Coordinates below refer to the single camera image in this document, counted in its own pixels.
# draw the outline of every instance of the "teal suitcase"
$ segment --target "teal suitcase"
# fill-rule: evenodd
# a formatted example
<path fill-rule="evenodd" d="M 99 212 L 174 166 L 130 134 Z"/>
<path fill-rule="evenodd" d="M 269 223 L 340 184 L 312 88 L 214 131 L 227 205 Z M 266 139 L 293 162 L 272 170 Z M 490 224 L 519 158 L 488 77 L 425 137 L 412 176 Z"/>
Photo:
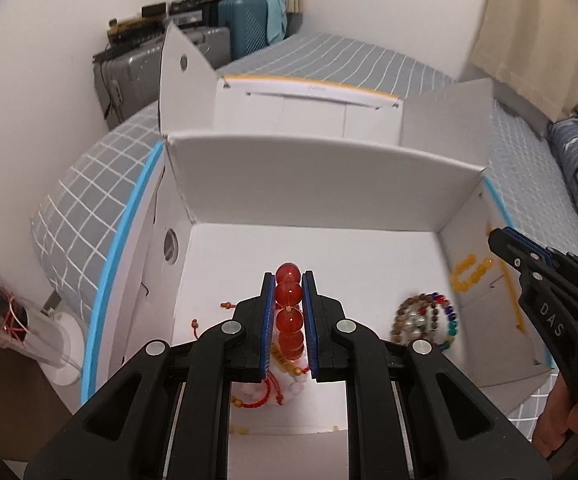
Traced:
<path fill-rule="evenodd" d="M 217 7 L 217 26 L 231 31 L 233 60 L 267 46 L 266 0 L 221 0 Z"/>

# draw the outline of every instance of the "multicolored bead bracelet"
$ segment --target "multicolored bead bracelet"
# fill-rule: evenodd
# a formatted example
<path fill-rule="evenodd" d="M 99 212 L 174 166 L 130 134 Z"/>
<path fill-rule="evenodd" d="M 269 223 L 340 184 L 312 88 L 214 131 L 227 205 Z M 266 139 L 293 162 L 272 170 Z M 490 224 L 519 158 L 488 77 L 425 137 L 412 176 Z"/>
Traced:
<path fill-rule="evenodd" d="M 443 352 L 450 349 L 458 334 L 458 319 L 449 300 L 438 292 L 412 296 L 400 304 L 391 330 L 391 341 L 402 345 L 420 338 L 434 342 L 440 308 L 447 319 L 447 332 L 444 342 L 438 347 Z"/>

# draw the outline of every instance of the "bed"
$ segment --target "bed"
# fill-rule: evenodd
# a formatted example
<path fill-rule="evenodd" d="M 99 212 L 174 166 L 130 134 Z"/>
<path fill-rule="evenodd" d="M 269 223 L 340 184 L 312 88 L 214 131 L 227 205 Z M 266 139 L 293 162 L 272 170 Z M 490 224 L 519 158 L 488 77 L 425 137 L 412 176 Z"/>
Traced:
<path fill-rule="evenodd" d="M 411 57 L 331 34 L 297 34 L 219 73 L 325 80 L 402 98 L 454 83 Z M 508 222 L 543 245 L 578 254 L 578 215 L 547 142 L 498 102 L 492 122 L 495 135 L 486 176 Z M 48 279 L 85 324 L 92 318 L 102 268 L 123 211 L 161 139 L 154 103 L 85 153 L 32 219 L 36 252 Z M 527 438 L 555 375 L 508 414 Z"/>

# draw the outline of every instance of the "cable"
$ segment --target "cable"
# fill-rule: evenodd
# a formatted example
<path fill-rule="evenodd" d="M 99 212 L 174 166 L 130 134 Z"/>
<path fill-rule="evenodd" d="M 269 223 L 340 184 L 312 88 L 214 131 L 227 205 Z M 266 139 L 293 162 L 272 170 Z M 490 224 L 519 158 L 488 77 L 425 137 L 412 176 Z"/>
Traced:
<path fill-rule="evenodd" d="M 105 50 L 103 51 L 103 53 L 106 53 L 109 48 L 111 48 L 111 44 L 109 43 L 109 41 L 107 42 L 107 46 L 105 47 Z M 109 117 L 109 114 L 111 113 L 111 107 L 113 104 L 113 99 L 111 98 L 111 91 L 109 90 L 109 87 L 107 86 L 107 82 L 105 81 L 105 75 L 102 73 L 102 64 L 104 63 L 104 61 L 101 61 L 98 64 L 98 69 L 100 70 L 100 79 L 102 80 L 102 86 L 105 87 L 105 90 L 107 91 L 107 97 L 109 97 L 109 104 L 107 105 L 106 110 L 103 112 L 104 118 L 105 120 L 107 120 L 107 117 Z"/>

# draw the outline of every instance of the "cardboard box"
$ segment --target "cardboard box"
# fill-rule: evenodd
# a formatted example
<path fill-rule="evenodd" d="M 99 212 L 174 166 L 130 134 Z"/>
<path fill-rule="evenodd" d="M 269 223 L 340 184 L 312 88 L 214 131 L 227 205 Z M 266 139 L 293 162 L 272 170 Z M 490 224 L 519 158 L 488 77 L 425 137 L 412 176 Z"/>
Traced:
<path fill-rule="evenodd" d="M 153 338 L 192 340 L 192 319 L 199 332 L 227 319 L 221 303 L 257 296 L 264 273 L 292 261 L 384 339 L 405 298 L 447 295 L 460 323 L 447 357 L 502 411 L 515 408 L 549 367 L 517 306 L 517 273 L 486 244 L 507 225 L 483 177 L 491 110 L 489 80 L 402 102 L 313 82 L 219 78 L 170 28 L 160 88 L 167 153 L 143 198 L 153 228 L 124 357 Z M 171 263 L 169 230 L 178 244 Z M 450 274 L 469 254 L 494 265 L 456 294 Z M 267 478 L 287 456 L 313 463 L 309 478 L 346 477 L 342 383 L 309 380 L 286 406 L 234 408 L 231 422 L 251 433 L 231 439 L 233 478 Z M 278 469 L 276 480 L 295 477 Z"/>

